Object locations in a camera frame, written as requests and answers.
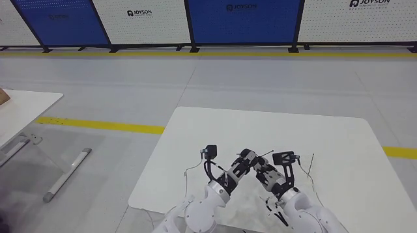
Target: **white pegboard panel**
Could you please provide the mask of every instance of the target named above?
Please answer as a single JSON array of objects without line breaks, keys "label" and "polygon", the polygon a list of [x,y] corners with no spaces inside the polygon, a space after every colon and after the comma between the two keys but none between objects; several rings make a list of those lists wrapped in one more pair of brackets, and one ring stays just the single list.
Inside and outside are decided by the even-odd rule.
[{"label": "white pegboard panel", "polygon": [[416,23],[417,0],[306,0],[298,41],[415,41]]},{"label": "white pegboard panel", "polygon": [[112,44],[190,43],[184,0],[93,2]]},{"label": "white pegboard panel", "polygon": [[0,0],[0,46],[39,46],[10,0]]}]

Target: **black frame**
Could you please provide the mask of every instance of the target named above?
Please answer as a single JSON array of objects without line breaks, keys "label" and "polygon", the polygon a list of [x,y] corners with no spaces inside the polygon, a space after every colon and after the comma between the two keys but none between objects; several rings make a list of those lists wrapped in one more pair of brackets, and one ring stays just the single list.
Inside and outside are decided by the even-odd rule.
[{"label": "black frame", "polygon": [[302,21],[302,13],[304,11],[304,4],[306,3],[306,0],[300,0],[300,4],[298,6],[298,13],[297,13],[297,21],[295,24],[295,32],[294,32],[294,40],[291,48],[288,49],[289,53],[298,53],[298,36],[300,34],[300,28],[301,28],[301,21]]},{"label": "black frame", "polygon": [[109,48],[111,53],[115,53],[120,49],[136,49],[136,48],[160,48],[160,47],[177,47],[177,51],[181,50],[184,46],[191,46],[191,53],[197,53],[199,48],[197,46],[291,46],[288,49],[290,53],[297,53],[298,48],[297,46],[304,46],[305,50],[309,50],[310,46],[366,46],[366,45],[398,45],[398,46],[413,46],[412,48],[408,48],[411,52],[417,53],[417,41],[407,41],[407,42],[298,42],[298,36],[300,33],[302,15],[304,11],[304,5],[306,0],[300,0],[297,19],[296,19],[296,29],[295,34],[292,42],[233,42],[233,43],[195,43],[194,39],[194,32],[192,26],[192,19],[191,19],[191,12],[190,12],[190,5],[188,0],[184,0],[184,7],[186,11],[186,17],[188,22],[188,32],[190,34],[190,43],[179,43],[179,44],[112,44],[109,36],[104,28],[102,20],[97,12],[97,9],[93,3],[93,0],[89,0],[91,4],[91,8],[93,8],[94,14],[100,24],[101,30],[108,41],[107,45],[91,45],[91,44],[80,44],[80,45],[54,45],[48,46],[43,44],[39,36],[36,34],[35,30],[28,22],[26,17],[23,15],[23,12],[20,10],[19,6],[16,4],[15,0],[10,0],[13,4],[14,8],[18,11],[19,15],[22,17],[30,31],[35,36],[36,40],[39,42],[39,46],[0,46],[0,50],[5,50],[7,48],[42,48],[44,53],[48,53],[51,51],[50,48],[79,48],[79,50],[83,50],[85,48]]}]

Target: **cardboard box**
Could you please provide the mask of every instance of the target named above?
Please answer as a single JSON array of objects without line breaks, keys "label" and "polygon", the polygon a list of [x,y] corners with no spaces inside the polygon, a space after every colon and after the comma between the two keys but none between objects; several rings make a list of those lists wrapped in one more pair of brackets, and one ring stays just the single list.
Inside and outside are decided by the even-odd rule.
[{"label": "cardboard box", "polygon": [[0,89],[0,105],[7,102],[10,99],[10,96],[6,94],[6,92],[3,89]]}]

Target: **blue pegboard panel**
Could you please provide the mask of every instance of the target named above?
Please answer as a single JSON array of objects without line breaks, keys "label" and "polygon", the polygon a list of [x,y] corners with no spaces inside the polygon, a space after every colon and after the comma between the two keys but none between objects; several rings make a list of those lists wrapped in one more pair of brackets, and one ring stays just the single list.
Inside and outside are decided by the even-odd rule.
[{"label": "blue pegboard panel", "polygon": [[188,0],[196,43],[292,42],[300,0]]},{"label": "blue pegboard panel", "polygon": [[47,46],[108,44],[89,0],[15,0]]}]

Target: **joyson logo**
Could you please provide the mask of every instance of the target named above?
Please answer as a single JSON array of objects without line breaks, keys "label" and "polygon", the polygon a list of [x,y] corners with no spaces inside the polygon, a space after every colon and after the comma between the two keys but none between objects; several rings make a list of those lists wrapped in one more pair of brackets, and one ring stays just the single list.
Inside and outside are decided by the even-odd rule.
[{"label": "joyson logo", "polygon": [[48,15],[51,20],[62,20],[68,19],[70,16],[68,14],[56,14],[56,15]]},{"label": "joyson logo", "polygon": [[151,10],[128,10],[128,15],[134,18],[141,18],[141,17],[151,17],[152,11]]},{"label": "joyson logo", "polygon": [[356,8],[356,7],[381,8],[381,7],[388,5],[390,1],[391,0],[351,0],[349,7],[350,8]]},{"label": "joyson logo", "polygon": [[232,11],[241,11],[241,10],[247,10],[247,9],[256,9],[257,4],[251,4],[251,5],[226,5],[226,11],[232,12]]}]

